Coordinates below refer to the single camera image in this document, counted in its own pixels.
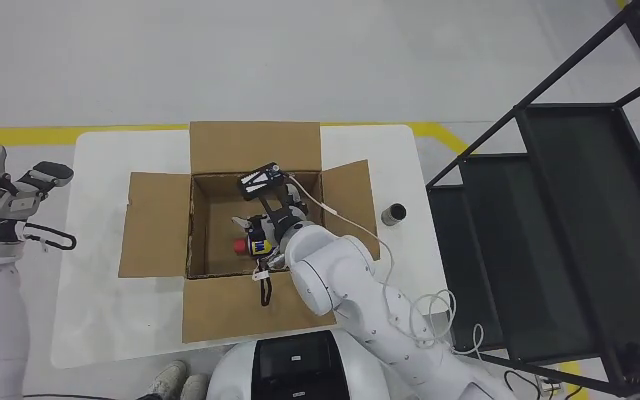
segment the black metal staircase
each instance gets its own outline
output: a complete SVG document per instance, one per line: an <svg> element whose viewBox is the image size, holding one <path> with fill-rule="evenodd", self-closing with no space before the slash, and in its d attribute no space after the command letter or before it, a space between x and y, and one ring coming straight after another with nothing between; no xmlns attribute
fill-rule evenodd
<svg viewBox="0 0 640 400"><path fill-rule="evenodd" d="M634 0L427 184L458 314L454 345L485 361L627 396L640 392L640 145L615 103L532 104L637 13ZM482 155L509 121L527 153ZM454 168L462 185L436 186ZM609 382L538 365L602 359Z"/></svg>

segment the metal cylinder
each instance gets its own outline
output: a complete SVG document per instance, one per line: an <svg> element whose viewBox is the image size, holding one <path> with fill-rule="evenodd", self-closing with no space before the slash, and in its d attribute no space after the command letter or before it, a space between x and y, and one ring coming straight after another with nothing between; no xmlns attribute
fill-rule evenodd
<svg viewBox="0 0 640 400"><path fill-rule="evenodd" d="M382 212L380 219L383 224L393 226L402 221L406 216L407 209L400 203L393 203L389 208Z"/></svg>

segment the white table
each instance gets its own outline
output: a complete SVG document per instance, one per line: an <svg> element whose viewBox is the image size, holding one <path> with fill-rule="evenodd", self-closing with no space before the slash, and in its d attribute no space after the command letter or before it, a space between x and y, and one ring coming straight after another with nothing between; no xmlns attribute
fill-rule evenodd
<svg viewBox="0 0 640 400"><path fill-rule="evenodd" d="M396 259L390 284L411 299L446 288L411 129L322 127L321 138L323 169L369 160L376 214L394 202L407 208L407 219L394 227L378 221L378 233ZM117 278L129 175L189 173L188 131L86 133L76 143L73 168L66 231L78 237L78 247L63 254L51 346L54 366L70 368L265 337L183 344L183 278ZM382 280L389 265L384 250L377 264L375 276ZM423 313L426 306L420 307ZM436 303L434 312L441 311L444 306Z"/></svg>

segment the yellow floor line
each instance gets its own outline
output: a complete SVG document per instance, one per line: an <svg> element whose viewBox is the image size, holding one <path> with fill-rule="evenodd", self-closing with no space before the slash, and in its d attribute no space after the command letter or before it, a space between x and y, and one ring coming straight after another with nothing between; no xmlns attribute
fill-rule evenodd
<svg viewBox="0 0 640 400"><path fill-rule="evenodd" d="M577 361L565 362L565 363L559 364L558 367L562 372L567 372L569 374L574 374L574 375L582 375L582 372L580 371L580 364ZM576 385L567 384L565 386L565 391L567 394L573 393L576 389L578 389L578 386ZM571 400L588 400L588 399L589 399L589 394L587 393L587 389L582 389L581 391L576 393L573 397L571 397Z"/></svg>
<svg viewBox="0 0 640 400"><path fill-rule="evenodd" d="M4 146L73 145L85 132L159 131L187 129L187 125L114 125L114 126L47 126L33 128L0 128L0 144Z"/></svg>
<svg viewBox="0 0 640 400"><path fill-rule="evenodd" d="M382 125L395 123L323 123L326 126L335 125ZM436 122L400 122L413 130L419 137L432 137L456 154L460 154L467 144L444 126ZM0 128L0 144L4 146L39 146L39 145L73 145L78 136L85 132L99 131L154 131L187 129L188 125L113 125L113 126L69 126L69 127L33 127L33 128Z"/></svg>

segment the small red object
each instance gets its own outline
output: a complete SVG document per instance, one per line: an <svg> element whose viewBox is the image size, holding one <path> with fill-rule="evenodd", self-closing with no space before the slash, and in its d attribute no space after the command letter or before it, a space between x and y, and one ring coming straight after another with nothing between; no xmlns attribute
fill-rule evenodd
<svg viewBox="0 0 640 400"><path fill-rule="evenodd" d="M235 251L239 256L249 253L249 249L247 248L247 239L236 239L233 242L233 251Z"/></svg>

